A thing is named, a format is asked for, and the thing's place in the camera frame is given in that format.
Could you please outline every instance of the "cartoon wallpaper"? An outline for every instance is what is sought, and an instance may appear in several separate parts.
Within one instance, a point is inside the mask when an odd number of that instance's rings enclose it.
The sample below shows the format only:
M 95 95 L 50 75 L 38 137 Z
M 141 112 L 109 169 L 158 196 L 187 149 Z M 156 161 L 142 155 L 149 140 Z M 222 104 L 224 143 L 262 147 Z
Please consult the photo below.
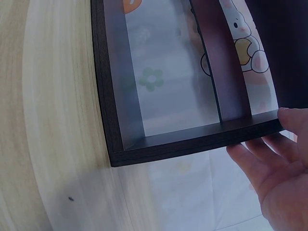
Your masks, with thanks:
M 244 0 L 219 0 L 253 114 L 277 108 L 266 51 Z M 124 0 L 146 136 L 219 122 L 188 0 Z M 224 148 L 145 164 L 162 231 L 271 231 L 254 189 Z

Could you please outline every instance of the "green flower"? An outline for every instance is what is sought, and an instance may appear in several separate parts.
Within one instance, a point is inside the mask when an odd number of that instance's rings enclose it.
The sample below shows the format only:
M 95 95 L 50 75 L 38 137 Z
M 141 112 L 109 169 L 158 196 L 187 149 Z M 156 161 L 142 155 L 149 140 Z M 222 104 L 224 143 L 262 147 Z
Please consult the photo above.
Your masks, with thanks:
M 149 92 L 154 91 L 155 87 L 161 87 L 164 84 L 162 70 L 153 70 L 148 67 L 143 70 L 142 74 L 143 76 L 139 79 L 139 83 L 141 86 L 145 86 Z

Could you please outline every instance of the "wood grain surface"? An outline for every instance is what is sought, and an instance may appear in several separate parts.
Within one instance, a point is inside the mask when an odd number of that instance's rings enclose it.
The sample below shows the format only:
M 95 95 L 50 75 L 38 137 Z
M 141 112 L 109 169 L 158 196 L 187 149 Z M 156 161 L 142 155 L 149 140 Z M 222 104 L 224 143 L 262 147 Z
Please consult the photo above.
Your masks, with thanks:
M 110 168 L 90 0 L 0 0 L 0 230 L 158 231 L 147 165 Z

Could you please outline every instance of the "hand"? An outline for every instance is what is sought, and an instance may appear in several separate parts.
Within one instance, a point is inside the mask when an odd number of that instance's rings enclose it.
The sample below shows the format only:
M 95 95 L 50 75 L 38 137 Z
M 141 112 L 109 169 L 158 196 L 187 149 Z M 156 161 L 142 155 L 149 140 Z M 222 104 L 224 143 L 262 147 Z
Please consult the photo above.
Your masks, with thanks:
M 297 143 L 277 133 L 248 141 L 248 149 L 238 144 L 227 151 L 254 186 L 262 214 L 273 229 L 307 231 L 308 109 L 282 108 L 278 118 L 298 136 Z

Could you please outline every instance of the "cartoon bunny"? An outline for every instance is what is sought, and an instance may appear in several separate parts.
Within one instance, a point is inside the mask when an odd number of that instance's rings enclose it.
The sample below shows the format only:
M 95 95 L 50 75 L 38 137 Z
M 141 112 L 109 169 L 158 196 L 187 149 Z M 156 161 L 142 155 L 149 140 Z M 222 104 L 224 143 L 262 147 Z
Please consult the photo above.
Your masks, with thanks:
M 237 10 L 232 0 L 219 0 L 227 19 L 243 72 L 264 73 L 269 69 L 265 52 L 260 49 L 258 40 L 252 36 L 244 16 Z M 209 75 L 206 60 L 205 72 Z

